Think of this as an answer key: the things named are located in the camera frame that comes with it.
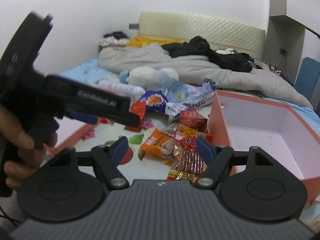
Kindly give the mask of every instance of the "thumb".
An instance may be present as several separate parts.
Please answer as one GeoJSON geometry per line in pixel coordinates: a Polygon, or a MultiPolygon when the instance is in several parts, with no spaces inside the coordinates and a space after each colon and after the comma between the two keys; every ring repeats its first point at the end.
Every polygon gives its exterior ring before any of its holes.
{"type": "Polygon", "coordinates": [[[15,146],[25,149],[34,147],[33,138],[24,131],[18,118],[4,106],[0,106],[0,132],[15,146]]]}

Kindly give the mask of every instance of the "plush toy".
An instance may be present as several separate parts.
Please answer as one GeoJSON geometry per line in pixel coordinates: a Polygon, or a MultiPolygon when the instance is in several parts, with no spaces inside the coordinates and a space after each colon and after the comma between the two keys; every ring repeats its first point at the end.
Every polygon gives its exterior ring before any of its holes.
{"type": "Polygon", "coordinates": [[[178,73],[172,68],[155,70],[151,67],[137,67],[130,72],[124,70],[119,74],[121,83],[137,85],[145,89],[163,84],[168,77],[179,80],[178,73]]]}

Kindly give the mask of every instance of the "comforter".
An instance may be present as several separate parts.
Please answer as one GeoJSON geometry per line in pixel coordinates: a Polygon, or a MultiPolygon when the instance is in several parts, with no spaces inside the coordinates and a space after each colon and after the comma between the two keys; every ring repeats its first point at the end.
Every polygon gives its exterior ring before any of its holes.
{"type": "Polygon", "coordinates": [[[272,72],[252,69],[250,73],[242,73],[221,69],[218,65],[209,62],[205,56],[171,58],[168,52],[158,44],[143,48],[104,48],[99,54],[98,64],[99,67],[115,73],[138,66],[149,66],[155,69],[169,67],[177,71],[180,81],[188,84],[201,86],[205,78],[210,78],[221,89],[258,90],[269,98],[312,109],[310,102],[303,95],[272,72]]]}

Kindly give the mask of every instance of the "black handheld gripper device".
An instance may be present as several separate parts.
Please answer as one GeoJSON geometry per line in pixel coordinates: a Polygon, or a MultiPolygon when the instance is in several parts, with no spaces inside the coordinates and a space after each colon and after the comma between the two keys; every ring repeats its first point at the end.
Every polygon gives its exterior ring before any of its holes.
{"type": "MultiPolygon", "coordinates": [[[[0,103],[13,112],[22,127],[42,147],[63,116],[81,121],[85,114],[106,117],[138,127],[140,119],[130,113],[130,99],[57,76],[44,76],[33,69],[39,49],[52,29],[52,17],[42,19],[31,12],[11,39],[0,59],[0,103]]],[[[0,196],[10,196],[5,183],[4,163],[19,162],[18,148],[6,142],[0,149],[0,196]]]]}

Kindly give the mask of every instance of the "red oval logo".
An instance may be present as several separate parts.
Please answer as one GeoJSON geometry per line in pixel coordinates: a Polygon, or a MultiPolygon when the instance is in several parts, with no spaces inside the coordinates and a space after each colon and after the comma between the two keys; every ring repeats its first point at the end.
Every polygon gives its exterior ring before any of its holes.
{"type": "Polygon", "coordinates": [[[182,144],[187,147],[189,150],[196,151],[197,150],[197,143],[196,138],[194,137],[185,137],[182,139],[182,144]]]}

